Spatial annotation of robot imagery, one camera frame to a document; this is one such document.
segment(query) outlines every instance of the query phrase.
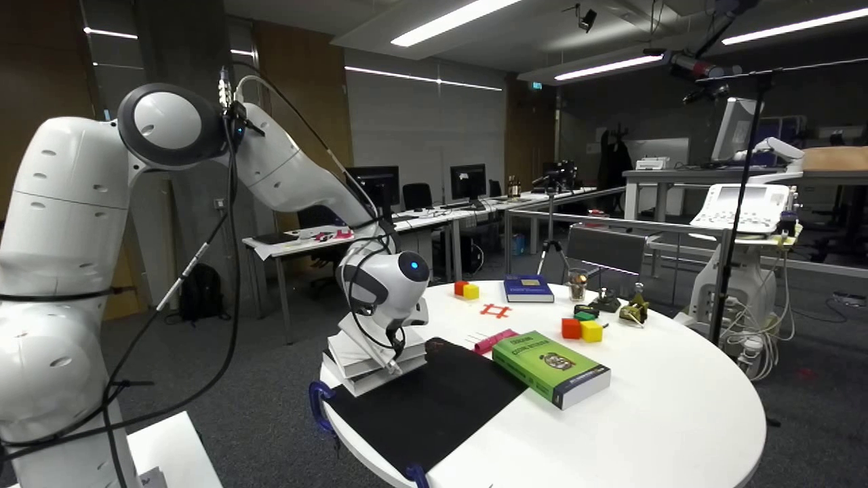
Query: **green book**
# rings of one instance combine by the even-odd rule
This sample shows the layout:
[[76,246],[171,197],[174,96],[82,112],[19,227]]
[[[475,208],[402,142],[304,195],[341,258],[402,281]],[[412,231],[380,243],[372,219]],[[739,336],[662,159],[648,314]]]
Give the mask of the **green book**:
[[491,359],[559,410],[610,384],[608,367],[537,332],[495,341]]

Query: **blue object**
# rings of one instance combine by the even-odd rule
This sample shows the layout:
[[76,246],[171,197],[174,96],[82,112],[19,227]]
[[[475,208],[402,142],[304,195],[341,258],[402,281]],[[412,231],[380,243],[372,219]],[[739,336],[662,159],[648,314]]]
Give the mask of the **blue object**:
[[425,477],[425,470],[412,463],[403,470],[403,477],[414,481],[418,488],[429,488],[429,477]]
[[331,394],[332,391],[324,383],[308,383],[307,384],[308,412],[311,412],[311,417],[313,417],[313,422],[318,422],[318,428],[323,433],[332,433],[331,422],[324,420],[324,410],[323,410],[323,401],[327,401]]

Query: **round white table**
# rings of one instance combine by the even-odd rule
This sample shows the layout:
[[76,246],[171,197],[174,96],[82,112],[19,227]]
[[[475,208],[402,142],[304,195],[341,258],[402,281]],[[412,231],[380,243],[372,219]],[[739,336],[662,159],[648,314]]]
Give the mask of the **round white table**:
[[[644,325],[612,314],[600,344],[559,336],[571,314],[568,291],[552,284],[555,304],[507,304],[501,281],[476,281],[464,300],[450,284],[429,288],[422,336],[472,349],[511,329],[540,332],[610,367],[608,391],[568,410],[524,391],[476,433],[429,471],[434,488],[733,488],[742,486],[764,444],[764,410],[739,368],[693,332],[651,313]],[[480,314],[484,304],[507,318]],[[412,486],[372,451],[327,405],[324,417],[343,448],[391,486]]]

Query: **fluorescent light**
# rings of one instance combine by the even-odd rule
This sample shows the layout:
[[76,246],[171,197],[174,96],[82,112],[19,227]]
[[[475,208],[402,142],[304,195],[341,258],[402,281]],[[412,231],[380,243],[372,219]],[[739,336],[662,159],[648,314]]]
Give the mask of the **fluorescent light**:
[[634,69],[634,66],[651,66],[651,63],[658,63],[658,60],[662,60],[662,54],[658,58],[628,58],[628,60],[617,60],[617,63],[608,63],[608,66],[566,71],[566,74],[559,74],[552,79],[555,81],[587,79],[587,75],[600,75],[600,74],[610,74],[610,71],[627,71],[627,69]]
[[133,36],[133,32],[94,29],[94,28],[86,28],[86,24],[84,24],[84,32],[86,32],[86,36],[99,36],[99,39],[128,39],[128,40],[138,40],[138,36]]
[[815,28],[840,24],[840,22],[865,20],[865,17],[868,17],[868,8],[840,12],[840,14],[833,14],[833,17],[815,17],[815,20],[806,20],[806,22],[795,22],[795,24],[779,24],[779,28],[769,28],[769,29],[733,36],[733,39],[723,39],[720,43],[723,46],[752,43],[752,40],[760,40],[760,39],[776,39],[776,36],[789,36],[789,32],[800,32],[800,29],[815,29]]
[[243,51],[243,50],[231,50],[231,54],[236,54],[236,58],[252,58],[252,60],[261,58],[258,51]]
[[442,36],[446,29],[456,29],[460,24],[468,24],[468,22],[475,22],[480,17],[488,17],[488,14],[498,12],[498,8],[507,8],[511,2],[517,2],[517,0],[475,0],[475,2],[465,2],[464,8],[456,8],[456,12],[444,14],[444,17],[437,17],[437,20],[425,22],[425,24],[393,39],[391,43],[406,50],[406,46],[422,43],[422,40],[429,40],[434,36]]
[[480,89],[480,93],[501,93],[501,88],[491,83],[465,83],[465,81],[453,81],[453,79],[430,79],[430,75],[412,75],[412,74],[396,74],[396,71],[373,71],[373,69],[361,69],[361,66],[343,66],[347,74],[365,74],[365,75],[381,75],[381,79],[403,79],[403,81],[418,81],[418,83],[442,83],[442,88],[464,88],[464,89]]

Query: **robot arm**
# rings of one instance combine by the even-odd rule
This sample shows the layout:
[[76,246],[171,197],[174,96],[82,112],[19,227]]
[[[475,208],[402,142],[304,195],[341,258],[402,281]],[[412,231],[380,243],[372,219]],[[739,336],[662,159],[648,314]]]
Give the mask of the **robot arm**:
[[781,159],[787,159],[787,172],[781,174],[760,174],[760,177],[752,177],[749,181],[754,185],[773,185],[773,181],[792,181],[792,178],[800,178],[802,177],[802,149],[781,142],[781,139],[762,139],[754,151],[769,151]]
[[[122,102],[118,132],[124,136],[129,151],[157,166],[162,159],[200,163],[200,157],[210,155],[213,149],[189,149],[189,157],[176,157],[179,143],[174,143],[174,139],[176,130],[185,127],[213,127],[213,123],[208,123],[213,116],[219,116],[219,127],[225,113],[213,113],[208,102],[185,89],[155,83],[134,89]],[[412,314],[425,313],[421,296],[429,288],[429,266],[418,254],[393,253],[391,243],[384,243],[381,227],[373,224],[372,215],[347,193],[347,188],[324,168],[311,163],[261,107],[233,102],[228,108],[228,123],[240,127],[237,142],[213,142],[208,146],[223,146],[223,151],[228,143],[236,146],[237,178],[258,201],[274,211],[327,207],[336,218],[357,231],[357,242],[338,264],[338,281],[350,313],[361,314],[365,329],[373,329],[373,336],[384,333],[391,349],[398,356],[398,329],[412,321]],[[368,346],[365,352],[380,367],[391,364],[391,359],[384,359],[377,346]]]

